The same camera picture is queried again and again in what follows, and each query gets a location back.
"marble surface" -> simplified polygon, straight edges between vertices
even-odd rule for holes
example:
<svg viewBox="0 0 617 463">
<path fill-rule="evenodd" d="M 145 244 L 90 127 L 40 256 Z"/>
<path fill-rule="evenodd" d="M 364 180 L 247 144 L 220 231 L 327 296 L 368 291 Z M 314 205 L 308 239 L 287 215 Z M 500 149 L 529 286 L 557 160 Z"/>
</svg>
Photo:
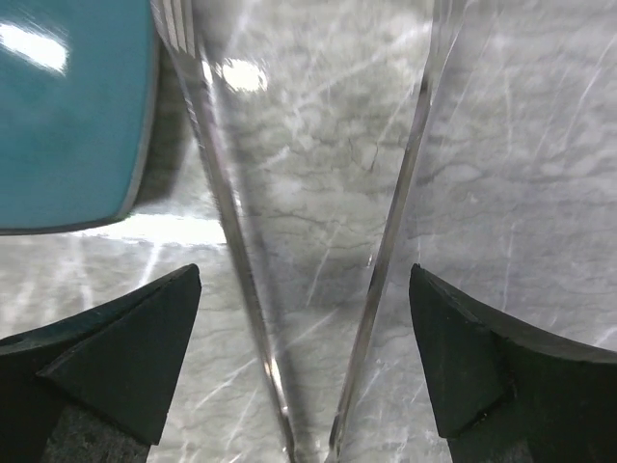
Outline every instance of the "marble surface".
<svg viewBox="0 0 617 463">
<path fill-rule="evenodd" d="M 302 461 L 323 461 L 426 62 L 432 6 L 216 0 L 203 31 Z M 343 461 L 447 462 L 409 312 L 414 261 L 541 328 L 617 349 L 617 6 L 465 9 L 416 166 Z M 283 462 L 171 64 L 133 215 L 0 237 L 0 337 L 195 262 L 201 308 L 156 462 Z"/>
</svg>

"black corner piece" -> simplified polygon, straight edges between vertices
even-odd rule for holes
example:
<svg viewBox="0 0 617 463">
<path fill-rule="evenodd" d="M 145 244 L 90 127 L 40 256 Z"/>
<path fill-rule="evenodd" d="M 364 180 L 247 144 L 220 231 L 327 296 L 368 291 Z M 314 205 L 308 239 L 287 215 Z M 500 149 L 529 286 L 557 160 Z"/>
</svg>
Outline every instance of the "black corner piece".
<svg viewBox="0 0 617 463">
<path fill-rule="evenodd" d="M 196 265 L 0 340 L 0 461 L 145 462 L 201 295 Z"/>
<path fill-rule="evenodd" d="M 409 294 L 454 463 L 617 462 L 617 353 L 535 328 L 419 265 Z"/>
</svg>

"glossy surface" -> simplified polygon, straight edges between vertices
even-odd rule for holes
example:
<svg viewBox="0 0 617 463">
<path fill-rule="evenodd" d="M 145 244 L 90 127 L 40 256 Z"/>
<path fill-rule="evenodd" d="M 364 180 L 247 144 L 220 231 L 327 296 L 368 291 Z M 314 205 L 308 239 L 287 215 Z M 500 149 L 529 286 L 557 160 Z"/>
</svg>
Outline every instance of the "glossy surface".
<svg viewBox="0 0 617 463">
<path fill-rule="evenodd" d="M 311 463 L 327 454 L 409 137 L 431 11 L 402 0 L 208 2 L 203 30 L 215 59 L 231 181 L 289 378 L 293 425 Z M 615 45 L 608 46 L 615 6 L 494 2 L 483 11 L 490 14 L 468 16 L 461 37 L 469 53 L 487 43 L 485 55 L 465 55 L 470 68 L 452 74 L 462 81 L 449 78 L 451 89 L 436 100 L 443 106 L 416 165 L 344 462 L 449 459 L 413 337 L 407 292 L 414 261 L 483 302 L 501 308 L 505 300 L 506 311 L 541 328 L 617 347 L 609 155 L 617 90 Z M 283 462 L 169 61 L 162 73 L 135 215 L 107 228 L 0 238 L 0 330 L 16 333 L 78 312 L 194 261 L 201 309 L 161 446 L 150 458 Z M 576 111 L 577 149 L 562 150 Z M 519 219 L 513 229 L 512 219 Z"/>
<path fill-rule="evenodd" d="M 146 1 L 0 4 L 0 231 L 122 215 L 153 103 Z"/>
</svg>

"marble veining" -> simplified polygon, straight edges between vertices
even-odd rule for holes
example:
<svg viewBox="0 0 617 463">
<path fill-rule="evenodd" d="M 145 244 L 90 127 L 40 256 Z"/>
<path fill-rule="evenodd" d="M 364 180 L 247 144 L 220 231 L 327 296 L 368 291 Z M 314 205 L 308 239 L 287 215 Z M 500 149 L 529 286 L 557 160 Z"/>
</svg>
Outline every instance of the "marble veining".
<svg viewBox="0 0 617 463">
<path fill-rule="evenodd" d="M 431 33 L 428 2 L 215 0 L 217 111 L 303 460 L 323 461 Z M 414 261 L 483 302 L 617 348 L 609 0 L 477 0 L 442 80 L 375 325 L 349 462 L 447 462 L 409 312 Z M 138 204 L 107 228 L 0 237 L 0 336 L 184 263 L 201 308 L 153 462 L 283 462 L 169 60 Z"/>
</svg>

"teal object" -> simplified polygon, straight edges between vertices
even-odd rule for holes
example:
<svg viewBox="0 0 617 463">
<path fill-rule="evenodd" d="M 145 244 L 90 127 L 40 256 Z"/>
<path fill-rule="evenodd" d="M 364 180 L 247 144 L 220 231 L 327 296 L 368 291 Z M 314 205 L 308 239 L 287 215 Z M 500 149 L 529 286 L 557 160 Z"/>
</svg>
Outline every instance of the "teal object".
<svg viewBox="0 0 617 463">
<path fill-rule="evenodd" d="M 0 231 L 105 223 L 135 199 L 153 113 L 148 0 L 0 2 Z"/>
</svg>

